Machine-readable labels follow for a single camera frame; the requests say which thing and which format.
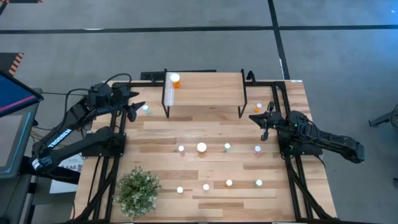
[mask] white paper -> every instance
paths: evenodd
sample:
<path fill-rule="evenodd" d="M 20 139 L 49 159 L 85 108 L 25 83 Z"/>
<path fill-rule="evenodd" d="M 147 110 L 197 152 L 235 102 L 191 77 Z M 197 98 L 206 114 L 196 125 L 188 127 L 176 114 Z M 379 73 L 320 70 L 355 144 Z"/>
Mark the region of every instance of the white paper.
<path fill-rule="evenodd" d="M 77 154 L 63 160 L 58 166 L 64 167 L 70 170 L 81 172 L 83 166 L 83 158 L 81 154 Z M 51 181 L 50 194 L 59 194 L 67 192 L 76 192 L 77 184 L 68 184 L 61 181 L 53 180 Z"/>

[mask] monitor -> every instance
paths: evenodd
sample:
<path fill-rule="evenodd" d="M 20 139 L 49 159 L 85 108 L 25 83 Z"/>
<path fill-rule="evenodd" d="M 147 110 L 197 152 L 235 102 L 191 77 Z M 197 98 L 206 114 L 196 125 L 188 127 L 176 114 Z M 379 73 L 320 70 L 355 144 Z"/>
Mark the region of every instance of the monitor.
<path fill-rule="evenodd" d="M 0 118 L 43 100 L 43 96 L 0 70 Z"/>

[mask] white bottle cap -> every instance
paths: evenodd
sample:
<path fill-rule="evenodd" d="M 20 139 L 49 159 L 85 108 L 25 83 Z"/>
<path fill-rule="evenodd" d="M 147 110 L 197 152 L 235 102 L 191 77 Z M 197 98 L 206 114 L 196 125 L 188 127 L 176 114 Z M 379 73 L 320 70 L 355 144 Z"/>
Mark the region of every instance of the white bottle cap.
<path fill-rule="evenodd" d="M 177 73 L 173 73 L 170 75 L 170 80 L 172 82 L 178 82 L 178 81 L 180 81 L 180 75 Z"/>
<path fill-rule="evenodd" d="M 203 142 L 199 143 L 199 144 L 198 144 L 198 147 L 197 147 L 197 149 L 198 149 L 199 152 L 205 152 L 205 151 L 206 151 L 206 148 L 207 148 L 207 146 L 206 146 L 206 144 L 203 143 Z"/>
<path fill-rule="evenodd" d="M 231 186 L 231 185 L 232 185 L 232 180 L 226 180 L 225 184 L 226 184 L 227 186 Z"/>
<path fill-rule="evenodd" d="M 182 192 L 184 192 L 184 189 L 182 189 L 182 187 L 177 187 L 177 192 L 178 192 L 179 194 L 181 194 Z"/>
<path fill-rule="evenodd" d="M 256 185 L 260 187 L 262 185 L 262 180 L 256 180 Z"/>
<path fill-rule="evenodd" d="M 208 184 L 203 184 L 203 190 L 209 190 L 209 185 Z"/>
<path fill-rule="evenodd" d="M 259 152 L 259 151 L 261 151 L 261 147 L 260 147 L 260 146 L 255 146 L 255 147 L 254 147 L 254 150 L 255 150 L 256 152 Z"/>

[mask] potted plant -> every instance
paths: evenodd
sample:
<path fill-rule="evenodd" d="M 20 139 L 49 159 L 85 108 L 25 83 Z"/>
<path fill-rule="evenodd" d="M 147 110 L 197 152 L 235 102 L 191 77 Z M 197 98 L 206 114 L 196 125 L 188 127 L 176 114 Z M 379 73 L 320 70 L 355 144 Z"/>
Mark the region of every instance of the potted plant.
<path fill-rule="evenodd" d="M 159 178 L 136 167 L 118 182 L 114 203 L 121 213 L 133 220 L 155 209 L 155 199 L 160 190 Z"/>

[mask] wooden tabletop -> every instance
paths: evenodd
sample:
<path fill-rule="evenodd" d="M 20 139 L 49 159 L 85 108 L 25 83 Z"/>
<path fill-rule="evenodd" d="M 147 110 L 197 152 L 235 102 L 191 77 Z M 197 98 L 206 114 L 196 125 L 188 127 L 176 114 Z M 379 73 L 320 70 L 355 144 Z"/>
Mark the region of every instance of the wooden tabletop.
<path fill-rule="evenodd" d="M 166 73 L 165 106 L 243 106 L 242 73 L 178 72 L 180 87 L 174 88 Z"/>
<path fill-rule="evenodd" d="M 286 81 L 291 110 L 298 110 L 311 119 L 302 82 Z M 270 222 L 294 221 L 292 199 L 285 162 L 280 158 L 276 132 L 269 130 L 266 142 L 260 141 L 262 131 L 248 116 L 254 114 L 256 103 L 267 105 L 272 100 L 270 87 L 247 87 L 248 105 L 241 119 L 236 108 L 225 106 L 175 107 L 170 118 L 164 116 L 161 105 L 162 87 L 134 88 L 140 93 L 131 101 L 146 101 L 151 114 L 137 112 L 137 121 L 127 123 L 127 146 L 119 163 L 118 179 L 135 166 L 150 170 L 160 177 L 162 190 L 156 200 L 156 213 L 136 222 Z M 97 118 L 93 130 L 109 125 L 110 115 Z M 207 144 L 207 152 L 198 154 L 199 142 Z M 229 152 L 224 144 L 230 143 Z M 186 153 L 177 153 L 179 145 Z M 253 153 L 254 146 L 261 153 Z M 86 207 L 97 158 L 87 158 L 83 164 L 76 193 L 76 214 Z M 302 156 L 309 191 L 327 213 L 336 216 L 328 180 L 322 163 L 314 156 Z M 93 192 L 98 186 L 96 175 Z M 231 187 L 225 186 L 233 180 Z M 262 187 L 254 181 L 261 179 Z M 210 186 L 209 191 L 202 189 Z M 183 194 L 176 188 L 182 186 Z M 305 216 L 299 190 L 300 211 Z M 100 217 L 104 217 L 106 199 L 103 197 Z M 111 222 L 131 222 L 113 205 Z"/>

